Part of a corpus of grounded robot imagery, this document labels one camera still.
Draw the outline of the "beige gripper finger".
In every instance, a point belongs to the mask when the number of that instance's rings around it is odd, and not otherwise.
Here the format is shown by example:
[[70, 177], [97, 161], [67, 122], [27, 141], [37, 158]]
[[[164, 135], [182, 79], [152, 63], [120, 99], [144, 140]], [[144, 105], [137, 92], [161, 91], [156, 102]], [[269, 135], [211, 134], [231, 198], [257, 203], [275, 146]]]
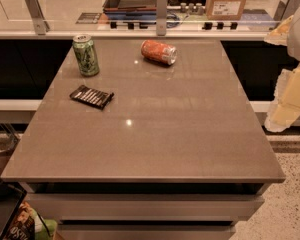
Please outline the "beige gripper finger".
[[279, 25], [272, 31], [270, 31], [264, 38], [264, 41], [272, 45], [287, 46], [290, 41], [290, 34], [292, 32], [293, 18], [291, 15], [288, 18], [282, 20]]
[[300, 116], [300, 64], [292, 71], [283, 69], [264, 122], [270, 132], [282, 132]]

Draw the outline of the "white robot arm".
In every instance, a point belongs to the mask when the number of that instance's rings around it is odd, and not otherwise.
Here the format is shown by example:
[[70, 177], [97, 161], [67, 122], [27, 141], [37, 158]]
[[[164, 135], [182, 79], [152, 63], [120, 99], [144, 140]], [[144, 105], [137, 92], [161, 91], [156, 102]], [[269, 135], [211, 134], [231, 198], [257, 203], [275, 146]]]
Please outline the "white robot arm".
[[295, 69], [283, 69], [278, 76], [274, 100], [270, 103], [264, 122], [268, 131], [282, 132], [300, 116], [300, 5], [264, 41], [273, 45], [285, 45], [288, 55], [299, 61]]

